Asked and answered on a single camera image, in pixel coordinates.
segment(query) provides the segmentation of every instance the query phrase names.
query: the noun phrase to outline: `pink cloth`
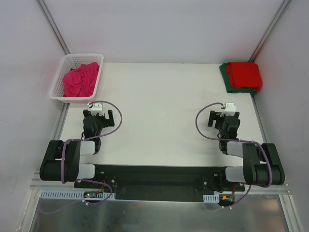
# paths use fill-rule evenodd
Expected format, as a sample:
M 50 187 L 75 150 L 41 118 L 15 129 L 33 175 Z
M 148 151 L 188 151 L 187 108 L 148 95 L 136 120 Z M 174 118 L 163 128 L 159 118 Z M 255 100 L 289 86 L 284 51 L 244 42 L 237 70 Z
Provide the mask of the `pink cloth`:
M 96 62 L 82 64 L 63 77 L 65 97 L 90 97 L 95 89 L 99 65 Z

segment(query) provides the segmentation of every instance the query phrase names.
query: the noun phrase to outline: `metal frame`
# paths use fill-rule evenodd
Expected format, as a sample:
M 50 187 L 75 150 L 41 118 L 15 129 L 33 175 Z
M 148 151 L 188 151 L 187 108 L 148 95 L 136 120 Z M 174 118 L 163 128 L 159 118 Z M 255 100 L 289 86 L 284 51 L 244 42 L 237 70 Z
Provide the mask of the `metal frame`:
M 269 39 L 270 35 L 272 34 L 274 28 L 279 23 L 280 19 L 282 18 L 283 14 L 286 12 L 288 6 L 292 0 L 283 0 L 280 7 L 278 8 L 277 12 L 275 13 L 275 16 L 272 18 L 269 26 L 267 27 L 266 31 L 264 32 L 261 40 L 257 44 L 253 54 L 251 55 L 249 62 L 255 62 L 257 56 L 262 51 L 264 45 L 266 44 L 267 40 Z
M 272 34 L 274 28 L 277 26 L 279 20 L 282 18 L 283 14 L 287 10 L 288 6 L 290 5 L 292 0 L 283 0 L 281 5 L 279 6 L 277 12 L 275 13 L 274 17 L 272 18 L 268 28 L 266 29 L 265 33 L 263 34 L 261 40 L 259 41 L 257 47 L 255 48 L 252 56 L 250 57 L 249 61 L 254 62 L 258 55 L 260 54 L 262 48 L 266 44 L 268 38 Z M 42 14 L 44 15 L 47 23 L 49 24 L 52 32 L 54 33 L 55 38 L 57 39 L 61 49 L 63 50 L 64 54 L 70 54 L 70 51 L 62 38 L 62 35 L 52 17 L 50 14 L 50 11 L 45 3 L 44 0 L 36 0 L 38 3 Z M 262 133 L 262 137 L 264 142 L 266 142 L 266 137 L 265 133 L 263 130 L 263 125 L 261 123 L 261 119 L 258 113 L 258 109 L 256 107 L 255 99 L 252 97 L 254 109 L 256 112 L 256 116 L 259 122 L 260 130 Z M 65 118 L 69 109 L 70 104 L 64 104 L 58 124 L 55 128 L 54 131 L 54 136 L 53 139 L 59 139 L 61 136 L 61 132 L 63 129 L 63 125 L 65 122 Z M 41 195 L 41 189 L 72 189 L 74 183 L 67 183 L 65 185 L 61 184 L 60 182 L 43 182 L 39 178 L 39 173 L 36 172 L 33 178 L 33 181 L 31 183 L 30 190 L 28 192 L 28 197 L 27 201 L 24 206 L 23 213 L 17 222 L 17 232 L 28 232 L 30 230 L 31 224 L 34 220 L 34 215 L 35 215 L 35 210 Z M 295 209 L 294 201 L 291 194 L 291 191 L 289 190 L 288 184 L 283 185 L 283 186 L 271 186 L 267 189 L 258 187 L 258 186 L 253 186 L 250 194 L 270 194 L 270 195 L 279 195 L 281 204 L 282 204 L 282 210 L 284 212 L 284 216 L 286 219 L 286 223 L 288 226 L 289 231 L 294 231 L 294 232 L 303 232 L 304 229 L 302 228 L 302 225 L 299 220 L 298 213 Z
M 66 45 L 66 43 L 64 42 L 64 39 L 62 38 L 62 35 L 60 34 L 60 31 L 52 17 L 52 15 L 50 14 L 49 12 L 49 9 L 45 3 L 44 0 L 36 0 L 48 25 L 50 26 L 51 30 L 53 31 L 54 35 L 55 35 L 55 38 L 57 39 L 60 47 L 62 48 L 64 54 L 70 54 L 70 51 Z

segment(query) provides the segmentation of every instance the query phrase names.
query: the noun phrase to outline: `purple cable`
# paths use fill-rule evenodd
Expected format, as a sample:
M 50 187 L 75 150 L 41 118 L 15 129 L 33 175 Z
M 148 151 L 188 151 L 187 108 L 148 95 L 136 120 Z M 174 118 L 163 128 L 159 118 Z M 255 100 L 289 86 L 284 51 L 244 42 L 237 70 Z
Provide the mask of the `purple cable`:
M 197 128 L 198 133 L 200 133 L 200 135 L 202 135 L 204 138 L 210 139 L 210 140 L 230 141 L 230 142 L 242 142 L 242 143 L 253 143 L 253 144 L 256 144 L 256 145 L 260 148 L 260 150 L 262 151 L 263 157 L 264 157 L 264 159 L 265 159 L 265 161 L 266 161 L 267 168 L 268 168 L 269 181 L 268 181 L 268 184 L 267 184 L 265 187 L 268 188 L 269 186 L 271 186 L 271 183 L 272 183 L 272 171 L 271 171 L 270 163 L 269 163 L 269 160 L 268 160 L 268 158 L 267 158 L 267 155 L 266 155 L 264 149 L 262 148 L 262 146 L 261 146 L 258 142 L 255 142 L 255 141 L 248 141 L 248 140 L 240 140 L 240 139 L 211 138 L 211 137 L 208 137 L 208 136 L 204 135 L 204 134 L 200 131 L 200 129 L 198 128 L 198 125 L 197 125 L 198 116 L 199 116 L 200 113 L 202 113 L 203 110 L 205 110 L 205 109 L 207 109 L 208 107 L 213 106 L 213 105 L 221 105 L 221 106 L 224 106 L 221 102 L 215 102 L 215 103 L 212 103 L 212 104 L 209 104 L 209 105 L 205 106 L 203 109 L 201 109 L 201 110 L 198 112 L 198 114 L 197 114 L 197 116 L 196 116 L 196 118 L 195 118 L 195 126 L 196 126 L 196 128 Z
M 113 103 L 110 103 L 109 101 L 92 101 L 90 102 L 89 104 L 93 104 L 93 103 L 97 103 L 97 102 L 101 102 L 101 103 L 107 103 L 111 106 L 113 106 L 119 113 L 120 115 L 120 123 L 118 125 L 118 127 L 116 129 L 114 129 L 113 131 L 111 132 L 108 132 L 106 134 L 102 134 L 102 135 L 97 135 L 97 136 L 93 136 L 93 137 L 90 137 L 90 138 L 86 138 L 84 139 L 84 141 L 87 141 L 87 140 L 91 140 L 91 139 L 96 139 L 96 138 L 100 138 L 100 137 L 104 137 L 104 136 L 107 136 L 107 135 L 110 135 L 110 134 L 113 134 L 114 132 L 116 132 L 121 124 L 122 124 L 122 113 L 120 112 L 120 110 L 118 109 L 117 106 L 115 106 Z M 82 139 L 68 139 L 64 142 L 63 144 L 63 148 L 62 148 L 62 155 L 61 155 L 61 171 L 60 171 L 60 175 L 61 175 L 61 182 L 63 184 L 65 184 L 66 182 L 64 181 L 64 157 L 65 157 L 65 153 L 66 153 L 66 147 L 67 147 L 67 144 L 70 142 L 70 141 L 82 141 Z
M 106 198 L 104 198 L 103 200 L 100 200 L 99 202 L 96 202 L 96 203 L 90 203 L 90 202 L 88 202 L 89 205 L 102 204 L 103 202 L 105 202 L 107 199 L 109 199 L 109 198 L 112 196 L 112 188 L 111 188 L 111 186 L 109 186 L 108 184 L 103 183 L 103 182 L 99 182 L 99 181 L 94 181 L 94 180 L 87 180 L 87 179 L 82 179 L 82 181 L 91 182 L 91 183 L 100 184 L 100 185 L 104 185 L 104 186 L 108 187 L 108 188 L 110 189 L 110 191 L 111 191 L 111 193 L 110 193 Z M 73 201 L 73 202 L 71 202 L 70 204 L 67 204 L 67 205 L 65 205 L 64 207 L 62 207 L 62 208 L 60 208 L 60 209 L 57 209 L 57 210 L 55 210 L 55 211 L 44 212 L 44 211 L 42 211 L 42 209 L 41 209 L 41 203 L 42 203 L 42 201 L 39 201 L 38 211 L 39 211 L 41 214 L 45 214 L 45 215 L 55 214 L 55 213 L 58 213 L 58 212 L 60 212 L 61 210 L 64 210 L 64 209 L 68 208 L 69 206 L 71 206 L 71 205 L 73 205 L 73 204 L 75 204 L 75 203 L 78 203 L 78 202 L 82 202 L 82 201 L 80 201 L 80 200 Z
M 247 192 L 238 201 L 236 201 L 233 205 L 238 204 L 242 199 L 244 199 L 248 195 L 250 190 L 251 190 L 251 185 L 249 185 L 249 188 L 248 188 Z

